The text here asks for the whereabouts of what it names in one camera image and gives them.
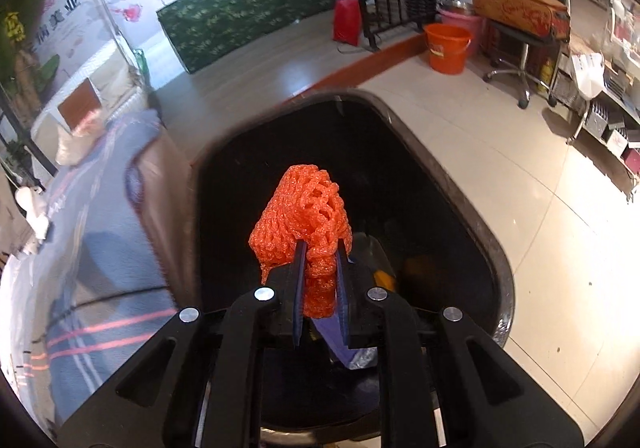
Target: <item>black trash bin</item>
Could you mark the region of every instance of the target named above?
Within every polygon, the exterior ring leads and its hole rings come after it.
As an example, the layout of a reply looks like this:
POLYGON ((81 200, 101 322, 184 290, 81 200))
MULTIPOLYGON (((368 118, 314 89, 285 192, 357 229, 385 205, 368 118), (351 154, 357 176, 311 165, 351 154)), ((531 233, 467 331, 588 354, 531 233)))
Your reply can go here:
MULTIPOLYGON (((303 163, 326 169, 338 183, 353 232, 380 242, 399 293, 412 305, 460 307, 504 345, 513 274, 500 244, 404 123, 381 99, 356 89, 276 108, 234 129, 203 157, 195 263, 204 311, 228 307, 260 284, 247 240, 284 172, 303 163), (409 270, 415 259, 433 269, 409 270)), ((375 368, 343 368, 322 340, 266 352, 262 426, 263 438, 283 444, 375 434, 375 368)))

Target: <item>orange foam net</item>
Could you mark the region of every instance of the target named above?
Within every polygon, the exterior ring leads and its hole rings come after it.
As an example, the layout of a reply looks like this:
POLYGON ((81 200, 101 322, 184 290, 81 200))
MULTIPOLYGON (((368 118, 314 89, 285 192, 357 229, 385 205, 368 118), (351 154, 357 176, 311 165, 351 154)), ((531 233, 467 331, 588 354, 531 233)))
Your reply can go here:
POLYGON ((335 307, 335 252, 338 239, 351 251, 351 227, 326 170, 294 165, 285 172, 260 220, 249 246, 260 261, 262 283, 271 268, 293 262, 296 241, 307 243, 304 315, 325 318, 335 307))

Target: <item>orange box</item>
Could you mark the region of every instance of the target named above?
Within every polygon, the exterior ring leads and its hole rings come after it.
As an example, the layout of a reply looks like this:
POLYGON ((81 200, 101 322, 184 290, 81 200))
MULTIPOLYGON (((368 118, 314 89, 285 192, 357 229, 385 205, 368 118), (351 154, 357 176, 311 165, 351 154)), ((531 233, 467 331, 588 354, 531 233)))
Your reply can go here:
POLYGON ((476 15, 543 40, 568 40, 570 18, 558 0, 474 0, 476 15))

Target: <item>pink bucket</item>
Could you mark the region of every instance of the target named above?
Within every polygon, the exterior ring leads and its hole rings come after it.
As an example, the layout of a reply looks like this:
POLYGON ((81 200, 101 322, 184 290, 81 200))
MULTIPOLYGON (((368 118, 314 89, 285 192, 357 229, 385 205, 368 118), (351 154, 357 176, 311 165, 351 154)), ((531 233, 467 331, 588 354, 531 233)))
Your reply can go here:
POLYGON ((450 24, 459 28, 464 28, 473 36, 471 44, 466 50, 466 56, 473 56, 478 52, 480 47, 480 39, 482 38, 482 23, 484 19, 477 15, 462 15, 453 12, 447 12, 443 9, 438 9, 440 16, 442 17, 442 24, 450 24))

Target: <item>silver screw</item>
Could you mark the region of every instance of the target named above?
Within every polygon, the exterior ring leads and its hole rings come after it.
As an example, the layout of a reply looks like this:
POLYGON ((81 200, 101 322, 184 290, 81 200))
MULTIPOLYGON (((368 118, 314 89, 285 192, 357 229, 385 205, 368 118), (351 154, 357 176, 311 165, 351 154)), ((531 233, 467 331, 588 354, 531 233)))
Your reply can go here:
POLYGON ((376 301, 385 300, 386 290, 383 289, 382 287, 372 287, 367 291, 367 296, 371 300, 376 300, 376 301))
POLYGON ((266 301, 276 296, 276 292, 271 287, 259 287, 255 290, 254 297, 256 300, 266 301))
POLYGON ((194 307, 186 307, 182 311, 180 311, 180 314, 178 316, 183 322, 189 323, 197 320, 198 316, 200 316, 200 313, 194 307))
POLYGON ((450 322, 462 320, 462 311, 457 307, 447 307, 442 314, 444 314, 444 317, 450 322))

